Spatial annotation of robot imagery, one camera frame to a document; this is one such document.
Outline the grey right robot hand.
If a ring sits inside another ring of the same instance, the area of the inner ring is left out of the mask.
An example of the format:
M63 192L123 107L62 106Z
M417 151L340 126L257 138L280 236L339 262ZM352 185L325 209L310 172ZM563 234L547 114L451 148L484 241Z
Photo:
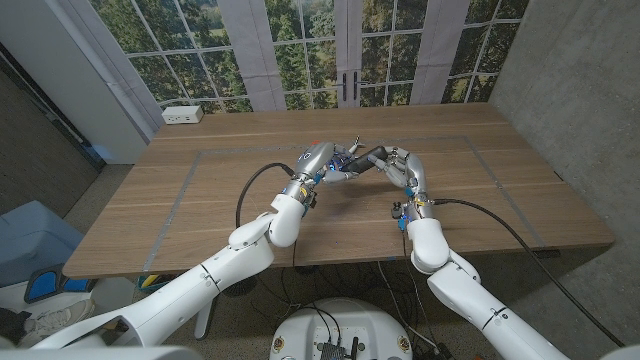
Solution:
M392 184L407 193L407 202L402 204L402 214L407 222L433 218L432 205L427 193L426 172L420 158L396 146L386 146L387 157L373 154L366 159L384 172Z

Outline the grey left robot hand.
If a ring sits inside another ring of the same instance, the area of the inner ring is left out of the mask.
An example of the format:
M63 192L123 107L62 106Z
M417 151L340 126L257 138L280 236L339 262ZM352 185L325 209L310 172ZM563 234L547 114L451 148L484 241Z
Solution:
M341 169L352 158L353 154L342 145L331 142L311 145L298 158L294 175L283 194L304 203L320 182L337 183L357 178L357 172Z

